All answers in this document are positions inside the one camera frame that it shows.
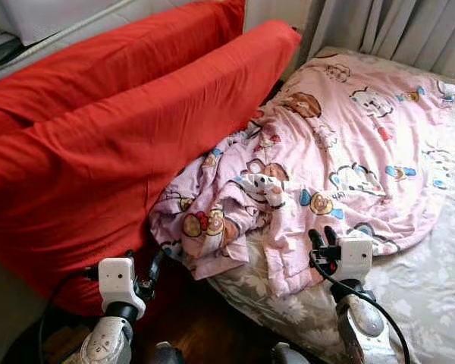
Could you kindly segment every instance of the cartoon print blanket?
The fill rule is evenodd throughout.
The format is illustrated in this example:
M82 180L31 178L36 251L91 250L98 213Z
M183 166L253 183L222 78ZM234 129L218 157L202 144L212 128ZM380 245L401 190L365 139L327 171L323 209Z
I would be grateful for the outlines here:
M149 221L168 255L200 279L249 261L245 233L263 229L277 296L320 282L311 228L368 234L375 256L418 243L450 177L439 126L455 86L373 71L348 55L314 58L165 189Z

